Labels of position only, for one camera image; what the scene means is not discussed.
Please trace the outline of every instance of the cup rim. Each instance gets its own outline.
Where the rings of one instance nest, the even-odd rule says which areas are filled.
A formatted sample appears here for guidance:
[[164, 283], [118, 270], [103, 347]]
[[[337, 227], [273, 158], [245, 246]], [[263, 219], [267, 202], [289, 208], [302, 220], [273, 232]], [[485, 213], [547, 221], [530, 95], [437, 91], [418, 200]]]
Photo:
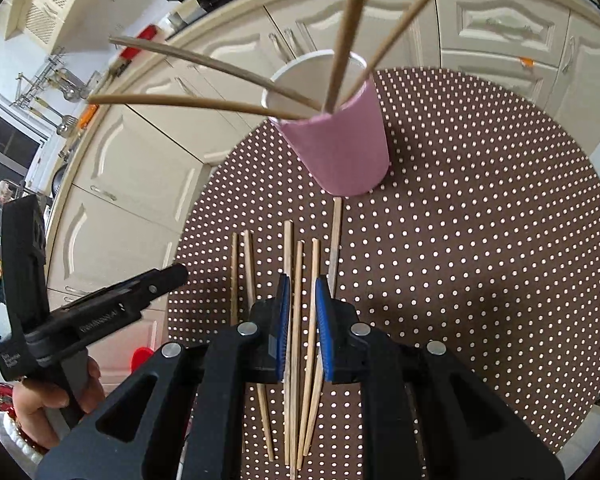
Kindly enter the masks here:
[[[297, 64], [302, 63], [303, 61], [306, 61], [307, 59], [312, 59], [314, 57], [325, 57], [325, 56], [334, 56], [335, 51], [332, 48], [325, 48], [322, 50], [315, 50], [314, 52], [308, 52], [307, 54], [302, 54], [302, 56], [296, 57], [294, 60], [286, 63], [284, 66], [280, 67], [272, 76], [271, 76], [271, 80], [273, 82], [276, 82], [280, 76], [282, 76], [287, 70], [289, 70], [290, 68], [295, 67]], [[355, 61], [357, 61], [358, 63], [360, 63], [360, 65], [362, 66], [362, 69], [365, 70], [366, 69], [366, 60], [360, 56], [359, 54], [356, 54], [355, 52], [349, 52], [349, 58], [350, 59], [354, 59]], [[345, 103], [342, 104], [342, 106], [340, 107], [340, 109], [349, 107], [350, 104], [355, 101], [356, 99], [358, 99], [360, 97], [360, 95], [362, 94], [363, 91], [365, 91], [366, 85], [368, 84], [368, 81], [365, 81], [365, 83], [358, 89], [358, 91], [356, 92], [356, 94], [349, 99], [348, 101], [346, 101]], [[263, 108], [267, 108], [267, 96], [269, 95], [269, 89], [263, 89], [262, 90], [262, 97], [260, 99], [260, 105]], [[297, 121], [287, 121], [287, 120], [282, 120], [279, 121], [277, 118], [275, 117], [271, 117], [271, 116], [267, 116], [267, 119], [269, 119], [271, 122], [275, 123], [275, 124], [280, 124], [281, 122], [283, 123], [303, 123], [305, 121], [315, 121], [317, 118], [320, 118], [322, 116], [326, 116], [328, 114], [325, 113], [318, 113], [317, 115], [314, 115], [312, 117], [309, 117], [307, 119], [300, 119]]]

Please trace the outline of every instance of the human hand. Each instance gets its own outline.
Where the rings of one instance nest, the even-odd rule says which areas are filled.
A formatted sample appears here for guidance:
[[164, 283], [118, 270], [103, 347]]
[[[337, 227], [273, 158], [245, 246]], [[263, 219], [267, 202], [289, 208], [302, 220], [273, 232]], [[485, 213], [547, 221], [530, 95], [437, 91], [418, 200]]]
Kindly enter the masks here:
[[[99, 380], [100, 367], [91, 357], [87, 362], [87, 372], [87, 385], [77, 400], [85, 413], [91, 413], [105, 395]], [[47, 420], [44, 408], [65, 408], [68, 404], [67, 392], [53, 383], [24, 379], [13, 387], [13, 407], [22, 431], [47, 449], [57, 446], [60, 439]]]

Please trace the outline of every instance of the brown tablecloth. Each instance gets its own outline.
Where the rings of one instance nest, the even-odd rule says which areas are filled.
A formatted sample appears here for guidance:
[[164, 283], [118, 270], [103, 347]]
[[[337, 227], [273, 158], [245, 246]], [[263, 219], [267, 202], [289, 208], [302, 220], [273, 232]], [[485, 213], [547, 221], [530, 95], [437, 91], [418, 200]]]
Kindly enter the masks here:
[[[558, 450], [600, 389], [594, 168], [546, 114], [479, 78], [396, 69], [376, 87], [391, 167], [371, 193], [345, 200], [336, 296], [399, 342], [445, 342]], [[191, 276], [170, 297], [169, 337], [204, 342], [228, 323], [232, 232], [254, 231], [258, 297], [275, 293], [285, 219], [307, 243], [307, 309], [310, 241], [328, 250], [332, 210], [272, 124], [257, 127], [187, 221], [176, 260]], [[325, 251], [324, 273], [327, 261]], [[269, 402], [278, 458], [266, 460], [251, 390], [245, 478], [288, 473], [280, 386]], [[302, 478], [362, 478], [359, 414], [356, 385], [325, 384]]]

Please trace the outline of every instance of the wooden chopstick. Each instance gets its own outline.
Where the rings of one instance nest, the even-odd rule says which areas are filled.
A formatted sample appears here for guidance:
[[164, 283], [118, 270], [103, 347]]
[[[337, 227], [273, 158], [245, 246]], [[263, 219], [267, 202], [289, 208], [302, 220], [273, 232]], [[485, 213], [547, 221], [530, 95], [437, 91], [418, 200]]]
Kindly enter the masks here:
[[224, 101], [222, 99], [209, 99], [207, 97], [164, 95], [164, 94], [96, 94], [87, 99], [93, 105], [161, 105], [183, 106], [189, 108], [208, 108], [210, 110], [225, 110], [243, 114], [276, 117], [287, 121], [307, 119], [307, 116], [282, 110], [263, 108], [262, 106], [237, 101]]
[[109, 43], [141, 48], [142, 50], [147, 50], [149, 52], [164, 54], [165, 56], [176, 57], [178, 59], [183, 59], [184, 61], [190, 61], [198, 65], [213, 68], [219, 72], [224, 72], [225, 74], [235, 76], [243, 79], [244, 81], [248, 81], [249, 83], [253, 83], [254, 85], [266, 88], [270, 92], [283, 95], [292, 101], [300, 103], [304, 106], [308, 106], [309, 108], [313, 108], [314, 110], [320, 111], [322, 108], [318, 101], [306, 97], [292, 88], [280, 86], [271, 79], [256, 74], [255, 72], [232, 65], [231, 63], [220, 61], [219, 59], [205, 56], [204, 54], [190, 52], [189, 50], [184, 50], [183, 48], [177, 48], [175, 46], [166, 45], [163, 43], [155, 43], [155, 41], [141, 40], [140, 38], [130, 38], [128, 36], [111, 36], [109, 38]]
[[420, 11], [424, 9], [424, 7], [429, 3], [430, 0], [415, 0], [407, 10], [405, 10], [400, 17], [400, 20], [386, 37], [386, 39], [381, 43], [378, 50], [372, 57], [370, 61], [367, 61], [366, 70], [358, 77], [356, 82], [351, 87], [349, 94], [340, 101], [340, 103], [345, 103], [349, 99], [351, 99], [360, 89], [360, 87], [369, 79], [369, 76], [376, 69], [376, 66], [382, 61], [382, 58], [386, 55], [387, 52], [394, 46], [395, 41], [400, 38], [400, 36], [404, 33], [405, 30], [411, 25], [411, 22], [420, 14]]
[[338, 100], [340, 86], [349, 63], [349, 53], [358, 33], [358, 25], [365, 3], [366, 0], [347, 0], [344, 17], [338, 28], [338, 39], [333, 56], [333, 65], [331, 66], [327, 99], [322, 108], [322, 111], [328, 114], [333, 114], [333, 109]]
[[304, 372], [304, 389], [302, 391], [302, 414], [300, 418], [300, 433], [298, 434], [298, 469], [302, 469], [302, 451], [304, 449], [304, 439], [306, 436], [306, 427], [309, 422], [309, 403], [311, 397], [311, 386], [314, 378], [314, 360], [315, 360], [315, 280], [320, 274], [320, 240], [312, 240], [311, 254], [311, 299], [309, 303], [309, 341], [306, 348], [306, 368]]
[[231, 233], [231, 306], [229, 323], [238, 323], [238, 233]]
[[297, 473], [297, 455], [298, 455], [298, 395], [300, 393], [300, 344], [301, 344], [301, 324], [302, 324], [302, 252], [304, 243], [298, 240], [296, 244], [296, 265], [294, 269], [294, 316], [292, 320], [291, 335], [291, 394], [290, 394], [290, 419], [291, 419], [291, 440], [290, 440], [290, 466], [291, 479], [296, 477]]
[[[329, 247], [329, 272], [327, 283], [331, 297], [335, 298], [336, 279], [338, 275], [338, 260], [340, 257], [340, 234], [342, 232], [342, 198], [337, 196], [333, 199], [333, 218], [331, 219], [331, 245]], [[307, 424], [306, 436], [302, 454], [307, 456], [311, 448], [311, 440], [314, 437], [315, 421], [320, 406], [320, 394], [324, 382], [324, 369], [322, 368], [322, 353], [318, 352], [315, 362], [314, 386], [312, 387], [311, 408], [309, 409], [309, 422]]]
[[[256, 283], [253, 275], [253, 243], [251, 240], [251, 231], [246, 230], [242, 233], [244, 241], [244, 277], [247, 283], [247, 302], [250, 310], [256, 302]], [[271, 438], [271, 428], [269, 425], [269, 405], [267, 404], [267, 391], [264, 384], [256, 384], [258, 394], [258, 406], [260, 407], [260, 418], [262, 419], [262, 431], [267, 445], [267, 455], [269, 461], [274, 461], [273, 439]]]
[[[291, 220], [285, 220], [283, 229], [283, 241], [282, 241], [282, 271], [289, 277], [290, 282], [293, 282], [293, 276], [291, 275], [291, 265], [293, 258], [293, 234], [294, 223]], [[292, 312], [289, 311], [289, 319], [291, 319]], [[284, 399], [284, 421], [285, 421], [285, 465], [290, 465], [289, 462], [289, 442], [291, 439], [291, 415], [290, 415], [290, 402], [291, 402], [291, 325], [287, 325], [286, 332], [286, 353], [285, 353], [285, 373], [283, 380], [283, 399]]]

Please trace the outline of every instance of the orange object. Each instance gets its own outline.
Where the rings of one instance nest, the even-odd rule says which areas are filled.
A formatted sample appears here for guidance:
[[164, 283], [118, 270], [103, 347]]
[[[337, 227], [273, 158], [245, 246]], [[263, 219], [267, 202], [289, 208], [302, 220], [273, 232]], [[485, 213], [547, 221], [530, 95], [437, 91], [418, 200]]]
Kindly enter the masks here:
[[91, 122], [91, 120], [93, 119], [93, 116], [95, 115], [98, 108], [100, 108], [100, 105], [87, 106], [87, 109], [82, 112], [80, 119], [78, 119], [78, 129], [79, 130], [83, 129], [87, 124], [89, 124]]

